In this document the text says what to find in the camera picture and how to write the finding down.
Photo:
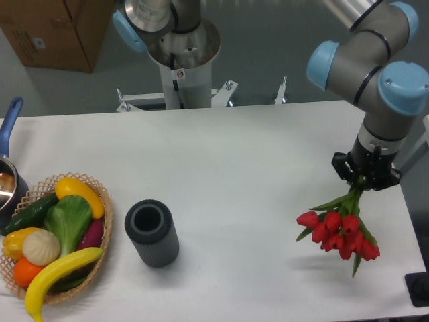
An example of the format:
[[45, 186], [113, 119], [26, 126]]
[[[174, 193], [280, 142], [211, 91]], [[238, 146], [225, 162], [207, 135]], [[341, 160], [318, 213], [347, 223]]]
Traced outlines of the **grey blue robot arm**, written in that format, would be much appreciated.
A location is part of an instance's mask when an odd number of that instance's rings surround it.
[[337, 152], [332, 165], [352, 187], [380, 191], [397, 185], [393, 167], [406, 136], [428, 102], [428, 72], [421, 66], [393, 61], [415, 36], [418, 14], [401, 1], [326, 1], [349, 29], [346, 44], [321, 43], [306, 74], [365, 114], [350, 152]]

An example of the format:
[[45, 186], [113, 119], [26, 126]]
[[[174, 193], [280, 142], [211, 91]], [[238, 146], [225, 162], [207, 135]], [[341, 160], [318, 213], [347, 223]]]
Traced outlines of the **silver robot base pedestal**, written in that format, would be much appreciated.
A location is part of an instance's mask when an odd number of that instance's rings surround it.
[[113, 25], [136, 52], [158, 65], [167, 109], [211, 106], [218, 29], [201, 16], [200, 1], [126, 1]]

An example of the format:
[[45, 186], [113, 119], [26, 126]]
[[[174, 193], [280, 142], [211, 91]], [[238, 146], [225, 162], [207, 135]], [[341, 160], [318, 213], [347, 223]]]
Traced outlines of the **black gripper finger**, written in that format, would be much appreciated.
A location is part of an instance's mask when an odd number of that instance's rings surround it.
[[369, 189], [381, 191], [400, 183], [402, 174], [395, 168], [375, 171], [369, 175]]
[[341, 180], [349, 186], [355, 185], [355, 167], [349, 153], [335, 152], [331, 164]]

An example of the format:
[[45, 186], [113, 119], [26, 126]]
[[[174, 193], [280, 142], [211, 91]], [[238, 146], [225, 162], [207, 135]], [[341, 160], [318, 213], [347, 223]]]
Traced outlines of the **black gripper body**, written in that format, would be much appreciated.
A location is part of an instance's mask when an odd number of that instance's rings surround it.
[[355, 167], [355, 184], [362, 177], [365, 177], [365, 180], [361, 181], [361, 184], [369, 184], [369, 175], [372, 172], [393, 168], [392, 164], [397, 152], [383, 154], [381, 146], [375, 146], [372, 150], [368, 150], [357, 138], [349, 154]]

